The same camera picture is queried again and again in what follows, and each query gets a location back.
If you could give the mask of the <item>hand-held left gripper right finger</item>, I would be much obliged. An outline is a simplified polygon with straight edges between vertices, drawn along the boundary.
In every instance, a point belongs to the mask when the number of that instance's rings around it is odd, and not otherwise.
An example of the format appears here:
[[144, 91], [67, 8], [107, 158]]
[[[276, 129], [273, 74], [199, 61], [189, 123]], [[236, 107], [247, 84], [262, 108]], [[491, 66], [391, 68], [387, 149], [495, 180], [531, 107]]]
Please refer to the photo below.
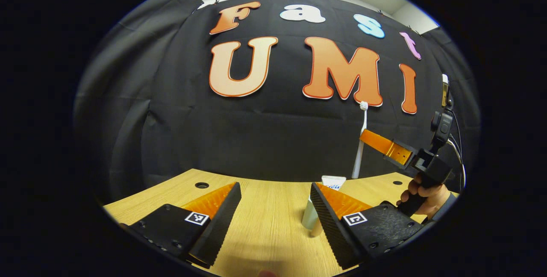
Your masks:
[[350, 269], [395, 253], [412, 242], [423, 224], [388, 201], [369, 206], [347, 194], [313, 182], [310, 198], [332, 253]]

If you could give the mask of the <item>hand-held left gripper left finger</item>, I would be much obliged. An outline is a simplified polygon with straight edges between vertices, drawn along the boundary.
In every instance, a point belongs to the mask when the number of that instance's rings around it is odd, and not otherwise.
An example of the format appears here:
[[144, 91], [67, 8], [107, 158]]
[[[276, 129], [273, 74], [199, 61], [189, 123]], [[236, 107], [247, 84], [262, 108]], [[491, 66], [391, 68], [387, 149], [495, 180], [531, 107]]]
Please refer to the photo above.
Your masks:
[[136, 222], [120, 226], [161, 253], [209, 269], [240, 200], [240, 183], [232, 182], [182, 206], [165, 203]]

